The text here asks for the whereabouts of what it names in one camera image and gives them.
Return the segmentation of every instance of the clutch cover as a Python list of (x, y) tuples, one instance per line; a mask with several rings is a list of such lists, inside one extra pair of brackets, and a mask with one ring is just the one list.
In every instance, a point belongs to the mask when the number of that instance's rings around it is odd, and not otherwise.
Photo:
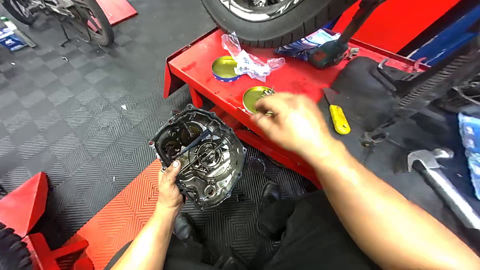
[(192, 104), (184, 111), (173, 111), (150, 146), (163, 169), (174, 160), (181, 163), (176, 184), (200, 209), (215, 207), (231, 196), (247, 151), (214, 112)]

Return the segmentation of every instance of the wheel rim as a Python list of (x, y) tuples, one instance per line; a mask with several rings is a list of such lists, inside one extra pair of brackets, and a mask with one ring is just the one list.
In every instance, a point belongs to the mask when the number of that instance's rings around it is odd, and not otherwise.
[(28, 7), (24, 6), (24, 3), (19, 3), (15, 0), (10, 0), (10, 5), (15, 9), (15, 11), (20, 14), (25, 19), (32, 17), (32, 13), (28, 10)]
[(303, 0), (219, 0), (232, 14), (250, 22), (275, 19)]
[(106, 42), (107, 34), (88, 3), (75, 1), (71, 9), (74, 18), (68, 18), (70, 23), (77, 30), (77, 34), (86, 41)]

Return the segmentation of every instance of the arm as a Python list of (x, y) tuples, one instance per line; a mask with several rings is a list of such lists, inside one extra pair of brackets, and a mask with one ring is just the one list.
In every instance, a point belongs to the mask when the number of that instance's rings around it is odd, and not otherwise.
[(357, 245), (385, 270), (473, 270), (480, 259), (452, 232), (409, 202), (331, 137), (308, 98), (275, 94), (257, 102), (252, 120), (280, 146), (316, 170), (340, 221)]
[(154, 213), (112, 270), (163, 268), (173, 224), (183, 206), (183, 197), (175, 185), (179, 171), (180, 163), (174, 161), (165, 173), (158, 173), (158, 201)]

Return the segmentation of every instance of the red metal tray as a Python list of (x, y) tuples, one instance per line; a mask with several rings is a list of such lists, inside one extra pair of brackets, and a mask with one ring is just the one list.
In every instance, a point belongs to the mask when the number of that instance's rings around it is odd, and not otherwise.
[[(244, 110), (242, 98), (245, 91), (253, 86), (267, 86), (275, 87), (276, 92), (306, 95), (314, 102), (318, 102), (323, 96), (322, 89), (329, 87), (335, 81), (348, 60), (343, 60), (339, 65), (326, 70), (317, 70), (305, 61), (287, 57), (286, 64), (273, 71), (265, 83), (251, 79), (246, 74), (235, 82), (220, 82), (213, 77), (211, 66), (216, 58), (228, 55), (228, 51), (221, 46), (222, 34), (221, 30), (213, 29), (167, 57), (164, 97), (167, 98), (187, 83), (196, 107), (202, 106), (200, 93), (249, 129), (236, 130), (236, 134), (241, 140), (307, 177), (320, 187), (313, 169), (306, 162), (294, 153), (265, 139), (262, 131), (250, 121), (250, 114)], [(378, 62), (388, 58), (389, 61), (386, 65), (407, 72), (413, 71), (414, 61), (412, 60), (357, 40), (352, 40), (349, 45), (351, 48), (360, 48), (359, 56), (366, 56)], [(274, 49), (258, 49), (247, 46), (243, 48), (265, 62), (268, 58), (280, 57), (275, 55)], [(427, 67), (421, 65), (420, 68), (426, 69)]]

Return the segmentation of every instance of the blue package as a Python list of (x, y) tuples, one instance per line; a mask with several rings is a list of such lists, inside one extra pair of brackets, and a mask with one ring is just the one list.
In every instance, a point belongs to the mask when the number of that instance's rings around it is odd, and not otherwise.
[(320, 47), (327, 41), (337, 40), (339, 37), (340, 33), (332, 36), (326, 31), (319, 29), (318, 31), (307, 37), (304, 37), (288, 45), (281, 46), (280, 48), (275, 50), (275, 53), (288, 55), (307, 61), (309, 53), (313, 51), (312, 49)]
[(459, 113), (458, 123), (475, 196), (480, 200), (480, 119)]
[(27, 46), (12, 30), (8, 28), (0, 29), (0, 44), (10, 51), (16, 51)]

